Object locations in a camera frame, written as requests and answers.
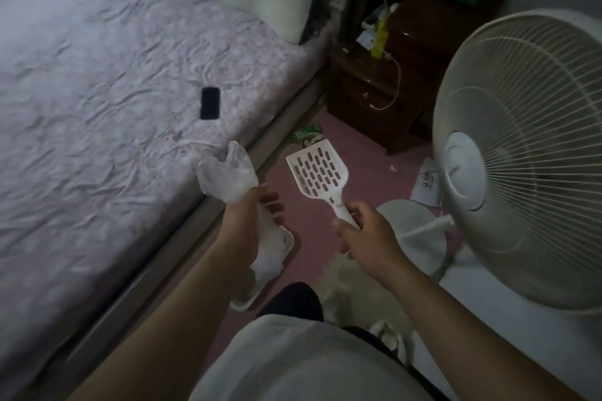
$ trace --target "white litter scoop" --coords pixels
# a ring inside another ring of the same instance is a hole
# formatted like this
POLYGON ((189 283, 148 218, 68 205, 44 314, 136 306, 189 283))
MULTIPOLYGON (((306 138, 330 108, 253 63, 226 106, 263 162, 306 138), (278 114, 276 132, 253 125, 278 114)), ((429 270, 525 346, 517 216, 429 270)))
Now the white litter scoop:
POLYGON ((287 163, 305 196, 326 201, 339 219, 358 228, 342 202, 349 171, 328 140, 289 155, 287 163))

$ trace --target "fan grille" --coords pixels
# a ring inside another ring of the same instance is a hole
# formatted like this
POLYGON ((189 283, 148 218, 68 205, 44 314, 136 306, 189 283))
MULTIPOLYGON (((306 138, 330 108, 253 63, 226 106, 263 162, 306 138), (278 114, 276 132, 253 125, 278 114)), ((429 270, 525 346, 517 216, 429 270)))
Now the fan grille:
POLYGON ((469 244, 503 283, 540 304, 602 307, 602 46, 561 19, 524 15, 478 31, 452 60, 435 152, 462 131, 485 161, 472 212, 442 190, 469 244))

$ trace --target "black smartphone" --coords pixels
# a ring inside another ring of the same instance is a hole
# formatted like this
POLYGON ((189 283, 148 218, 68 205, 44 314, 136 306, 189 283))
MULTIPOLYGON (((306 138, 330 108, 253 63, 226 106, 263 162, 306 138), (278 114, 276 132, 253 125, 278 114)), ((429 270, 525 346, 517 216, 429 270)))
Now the black smartphone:
POLYGON ((219 119, 220 89, 218 87, 203 87, 200 94, 200 118, 204 120, 219 119))

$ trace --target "white shirt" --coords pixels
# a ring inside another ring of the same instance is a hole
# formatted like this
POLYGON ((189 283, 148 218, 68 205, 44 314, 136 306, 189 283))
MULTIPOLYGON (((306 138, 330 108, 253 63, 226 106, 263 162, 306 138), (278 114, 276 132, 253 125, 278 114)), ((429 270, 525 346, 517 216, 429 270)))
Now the white shirt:
POLYGON ((327 323, 265 315, 234 337, 190 401, 430 400, 399 364, 327 323))

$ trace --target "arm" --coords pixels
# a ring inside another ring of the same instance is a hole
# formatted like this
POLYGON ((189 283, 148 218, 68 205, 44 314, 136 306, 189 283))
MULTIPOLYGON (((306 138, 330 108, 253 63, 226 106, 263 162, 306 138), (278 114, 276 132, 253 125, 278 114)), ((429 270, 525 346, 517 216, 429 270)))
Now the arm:
MULTIPOLYGON (((265 187, 226 207, 207 253, 157 310, 92 373, 70 401, 186 400, 196 383, 237 279, 257 256, 257 203, 265 187)), ((282 204, 267 205, 271 212, 282 204)))
POLYGON ((478 320, 418 270, 391 225, 373 207, 350 204, 362 230, 336 220, 337 233, 367 274, 392 292, 461 399, 582 400, 574 391, 478 320))

